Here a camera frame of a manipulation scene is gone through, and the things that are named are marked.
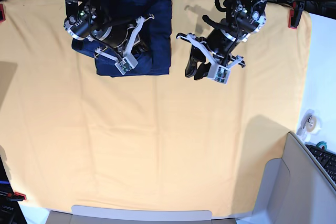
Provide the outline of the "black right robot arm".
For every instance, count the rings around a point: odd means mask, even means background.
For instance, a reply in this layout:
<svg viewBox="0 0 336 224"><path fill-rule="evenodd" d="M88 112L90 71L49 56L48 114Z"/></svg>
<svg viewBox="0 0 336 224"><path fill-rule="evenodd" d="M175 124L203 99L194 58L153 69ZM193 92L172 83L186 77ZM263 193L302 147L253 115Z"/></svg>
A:
<svg viewBox="0 0 336 224"><path fill-rule="evenodd" d="M149 49L139 33L154 15L112 18L100 0L65 0L64 29L77 42L97 42L93 56L104 55L116 62Z"/></svg>

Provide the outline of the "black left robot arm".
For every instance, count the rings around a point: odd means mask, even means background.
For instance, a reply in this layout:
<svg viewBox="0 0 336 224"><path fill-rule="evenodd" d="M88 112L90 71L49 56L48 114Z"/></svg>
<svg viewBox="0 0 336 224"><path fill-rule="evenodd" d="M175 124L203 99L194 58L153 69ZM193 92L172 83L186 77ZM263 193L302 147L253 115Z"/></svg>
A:
<svg viewBox="0 0 336 224"><path fill-rule="evenodd" d="M246 66L243 57L234 56L232 52L263 27L266 5L267 0L215 0L216 9L225 17L216 22L203 15L202 20L213 28L207 37L197 37L193 33L176 35L177 39L191 44L185 77L209 78L226 84L234 66Z"/></svg>

